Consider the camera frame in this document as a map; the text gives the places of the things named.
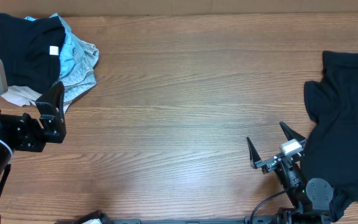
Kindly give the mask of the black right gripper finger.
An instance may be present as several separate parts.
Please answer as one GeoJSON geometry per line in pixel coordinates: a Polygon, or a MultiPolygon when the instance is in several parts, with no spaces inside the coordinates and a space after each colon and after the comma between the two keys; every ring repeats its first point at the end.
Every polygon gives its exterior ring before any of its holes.
{"type": "Polygon", "coordinates": [[[253,169],[258,169],[262,159],[260,158],[259,153],[257,152],[249,137],[246,137],[246,141],[249,148],[250,166],[253,169]]]}
{"type": "Polygon", "coordinates": [[[302,146],[306,144],[306,138],[301,134],[297,133],[296,131],[292,130],[287,124],[283,121],[279,122],[279,125],[286,136],[286,138],[291,141],[293,139],[297,140],[302,146]]]}

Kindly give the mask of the black t-shirt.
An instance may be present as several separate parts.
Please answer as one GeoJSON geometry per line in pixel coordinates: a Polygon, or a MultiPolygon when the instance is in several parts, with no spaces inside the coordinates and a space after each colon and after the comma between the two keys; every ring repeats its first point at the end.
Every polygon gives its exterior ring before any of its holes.
{"type": "Polygon", "coordinates": [[[64,41],[58,17],[29,21],[0,13],[0,59],[7,85],[45,93],[59,78],[64,41]]]}

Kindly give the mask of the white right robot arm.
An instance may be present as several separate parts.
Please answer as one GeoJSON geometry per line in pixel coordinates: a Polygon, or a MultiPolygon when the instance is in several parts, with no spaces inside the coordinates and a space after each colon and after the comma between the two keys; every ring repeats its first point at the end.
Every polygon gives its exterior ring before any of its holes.
{"type": "Polygon", "coordinates": [[[287,142],[280,146],[280,153],[267,160],[262,160],[250,138],[247,145],[250,155],[250,166],[261,169],[263,174],[274,172],[283,187],[283,191],[276,193],[260,202],[246,217],[245,223],[271,224],[323,224],[331,223],[330,203],[334,190],[324,179],[313,178],[307,180],[303,175],[298,161],[304,158],[306,138],[288,127],[283,121],[280,127],[287,138],[287,142]],[[279,208],[272,216],[256,216],[256,211],[265,203],[279,195],[286,194],[291,201],[291,208],[279,208]]]}

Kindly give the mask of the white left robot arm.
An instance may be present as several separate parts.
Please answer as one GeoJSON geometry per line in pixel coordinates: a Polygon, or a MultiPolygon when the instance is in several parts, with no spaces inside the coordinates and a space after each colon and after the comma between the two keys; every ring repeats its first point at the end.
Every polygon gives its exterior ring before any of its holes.
{"type": "Polygon", "coordinates": [[[11,171],[14,151],[42,152],[48,142],[63,142],[67,133],[64,91],[63,83],[58,82],[35,101],[39,119],[27,113],[21,116],[1,114],[0,110],[0,198],[11,171]]]}

